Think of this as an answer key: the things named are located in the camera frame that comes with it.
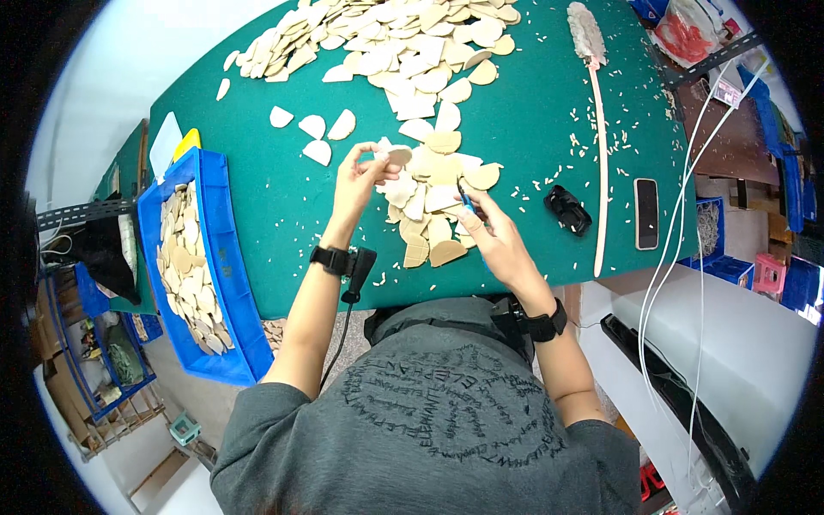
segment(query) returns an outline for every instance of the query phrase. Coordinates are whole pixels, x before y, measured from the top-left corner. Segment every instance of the scissors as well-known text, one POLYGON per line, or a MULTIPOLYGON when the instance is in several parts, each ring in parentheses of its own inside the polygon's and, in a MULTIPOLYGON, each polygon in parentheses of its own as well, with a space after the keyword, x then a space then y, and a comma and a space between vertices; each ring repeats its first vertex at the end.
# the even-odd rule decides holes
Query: scissors
MULTIPOLYGON (((461 204, 463 204, 464 207, 469 209, 472 213, 478 214, 478 212, 475 211, 475 206, 472 205, 472 200, 469 198, 469 195, 466 194, 463 188, 461 188, 461 179, 458 179, 456 184, 458 187, 458 194, 461 196, 461 204)), ((480 258, 484 261, 484 267, 486 267, 486 271, 489 272, 489 266, 486 264, 486 259, 483 255, 481 255, 480 258)))

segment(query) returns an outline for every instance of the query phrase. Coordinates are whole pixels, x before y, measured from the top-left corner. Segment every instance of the black cloth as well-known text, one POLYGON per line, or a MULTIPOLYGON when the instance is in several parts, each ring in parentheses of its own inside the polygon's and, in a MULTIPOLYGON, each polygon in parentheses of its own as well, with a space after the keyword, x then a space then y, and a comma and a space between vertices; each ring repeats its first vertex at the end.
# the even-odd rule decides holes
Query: black cloth
POLYGON ((407 308, 314 402, 269 383, 238 394, 211 478, 226 513, 636 513, 638 443, 565 428, 484 299, 407 308))

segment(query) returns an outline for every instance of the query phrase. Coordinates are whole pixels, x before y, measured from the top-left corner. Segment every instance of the shelving unit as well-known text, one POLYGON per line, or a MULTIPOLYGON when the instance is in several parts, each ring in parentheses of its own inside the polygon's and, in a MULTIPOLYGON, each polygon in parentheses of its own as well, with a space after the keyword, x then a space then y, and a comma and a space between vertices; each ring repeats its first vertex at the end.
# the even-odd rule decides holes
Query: shelving unit
POLYGON ((134 352, 137 354, 141 369, 143 370, 143 380, 141 382, 134 385, 124 386, 121 383, 120 378, 118 377, 118 374, 115 370, 115 367, 110 360, 108 349, 106 347, 106 343, 104 340, 105 335, 102 331, 101 320, 97 320, 100 317, 90 316, 90 318, 93 321, 97 342, 101 347, 101 357, 103 358, 103 363, 105 364, 106 369, 109 371, 112 382, 120 389, 120 396, 116 400, 112 400, 108 404, 100 406, 100 404, 96 400, 96 398, 99 398, 99 396, 96 396, 95 392, 89 387, 86 378, 83 376, 83 373, 80 369, 81 359, 80 357, 74 354, 74 352, 72 351, 72 347, 69 344, 68 331, 66 328, 65 321, 63 320, 63 317, 61 315, 61 311, 58 306, 57 296, 55 294, 54 278, 50 276, 47 277, 45 284, 46 288, 48 289, 47 291, 49 295, 49 309, 51 310, 51 315, 58 322, 56 326, 58 327, 58 342, 60 344, 60 348, 63 350, 63 353, 67 357, 72 377, 74 381, 77 383, 77 388, 80 391, 81 396, 85 401, 89 411, 91 412, 91 419, 93 422, 96 423, 103 419, 112 410, 115 410, 118 407, 118 405, 127 401, 132 395, 138 393, 147 384, 154 381, 155 374, 151 370, 151 368, 146 364, 146 361, 140 354, 139 340, 135 333, 135 329, 132 325, 131 319, 127 318, 126 316, 121 316, 120 324, 124 326, 127 334, 129 335, 129 341, 133 346, 134 352))

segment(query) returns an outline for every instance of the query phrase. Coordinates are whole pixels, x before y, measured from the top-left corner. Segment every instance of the green work mat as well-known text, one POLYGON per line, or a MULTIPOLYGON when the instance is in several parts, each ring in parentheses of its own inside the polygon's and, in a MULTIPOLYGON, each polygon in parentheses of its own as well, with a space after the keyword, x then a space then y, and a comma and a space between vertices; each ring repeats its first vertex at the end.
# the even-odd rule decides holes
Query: green work mat
MULTIPOLYGON (((109 165, 109 169, 103 175, 100 184, 97 185, 95 198, 105 200, 114 191, 112 188, 112 177, 115 174, 115 164, 120 169, 120 193, 124 198, 132 196, 132 183, 138 181, 138 154, 140 152, 140 138, 143 135, 143 122, 138 124, 132 131, 123 147, 115 155, 115 159, 109 165)), ((140 227, 134 226, 134 233, 138 235, 140 227)), ((123 297, 109 299, 109 309, 112 311, 123 311, 126 313, 140 313, 141 315, 156 315, 157 308, 152 296, 152 285, 149 283, 149 276, 146 271, 146 260, 143 258, 143 249, 137 245, 137 284, 135 288, 140 295, 140 304, 135 306, 123 297)))
MULTIPOLYGON (((166 113, 174 111, 182 133, 197 128, 204 148, 227 155, 237 234, 263 318, 288 313, 309 265, 311 248, 331 214, 337 166, 347 151, 357 142, 377 141, 381 136, 393 143, 418 144, 397 133, 401 122, 391 112, 383 90, 365 77, 321 82, 326 70, 343 62, 347 52, 342 48, 321 50, 316 61, 295 72, 288 82, 243 78, 236 66, 226 73, 222 70, 227 55, 236 49, 244 51, 296 5, 287 2, 267 12, 209 51, 157 99, 149 127, 151 147, 166 113), (218 102, 215 96, 224 77, 229 77, 232 85, 218 102), (269 124, 274 105, 295 115, 283 129, 269 124), (358 124, 344 141, 329 142, 330 165, 323 167, 302 156, 301 150, 311 137, 297 122, 308 115, 321 115, 328 129, 343 109, 352 110, 358 124)), ((507 56, 494 55, 499 78, 488 86, 473 86, 471 98, 458 105, 462 116, 458 130, 463 137, 459 152, 504 166, 490 194, 518 225, 538 269, 554 286, 593 279, 598 219, 599 168, 593 161, 597 145, 592 143, 596 131, 586 115, 588 107, 595 109, 589 100, 592 84, 584 83, 589 74, 574 52, 567 5, 546 0, 515 4, 522 21, 509 26, 504 34, 514 38, 518 50, 507 56), (578 121, 570 114, 573 109, 578 121), (589 147, 585 157, 578 156, 581 147, 575 147, 570 156, 571 133, 589 147), (555 178, 559 166, 562 171, 555 178), (551 188, 544 185, 545 179, 552 178, 554 184, 561 184, 583 201, 592 215, 594 223, 586 236, 561 229, 555 216, 544 208, 543 197, 551 188), (539 183, 540 191, 532 181, 539 183), (512 196, 516 187, 520 193, 512 196), (529 200, 522 200, 525 195, 529 200)), ((680 189, 686 142, 681 125, 665 115, 669 105, 641 44, 646 34, 632 7, 617 0, 587 5, 602 29, 610 60, 598 72, 609 123, 608 141, 613 142, 612 133, 620 141, 623 129, 629 133, 626 144, 631 145, 609 157, 613 190, 601 274, 609 277, 658 264, 680 189), (638 128, 632 129, 636 121, 638 128), (619 175, 617 168, 630 176, 619 175), (662 234, 658 250, 635 249, 633 180, 639 177, 658 182, 662 234)), ((467 74, 459 73, 452 80, 467 74)), ((689 184, 686 198, 694 196, 689 184)), ((386 206, 382 195, 372 196, 352 241, 378 253, 359 309, 504 291, 484 267, 477 248, 440 268, 429 263, 408 270, 393 268, 394 263, 403 263, 405 243, 397 230, 393 231, 397 226, 384 221, 386 206), (372 286, 383 280, 383 274, 386 282, 372 286)), ((684 225, 681 257, 697 249, 693 208, 687 209, 684 225)), ((668 254, 673 254, 676 242, 674 236, 668 254)))

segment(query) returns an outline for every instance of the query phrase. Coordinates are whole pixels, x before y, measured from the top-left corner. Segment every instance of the hand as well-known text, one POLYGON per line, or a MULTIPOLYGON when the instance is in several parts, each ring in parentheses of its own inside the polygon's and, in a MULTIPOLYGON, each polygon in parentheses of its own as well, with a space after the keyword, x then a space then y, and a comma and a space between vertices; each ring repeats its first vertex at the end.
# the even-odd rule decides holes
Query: hand
POLYGON ((467 194, 480 209, 476 215, 463 208, 458 218, 475 239, 489 270, 522 302, 551 302, 554 305, 552 292, 523 245, 515 222, 485 191, 468 191, 467 194), (481 218, 489 222, 488 227, 481 218))
POLYGON ((335 186, 335 206, 332 220, 344 227, 354 227, 363 214, 374 185, 384 185, 386 180, 396 180, 400 167, 387 165, 386 160, 358 162, 364 152, 378 152, 377 143, 358 143, 338 167, 335 186))

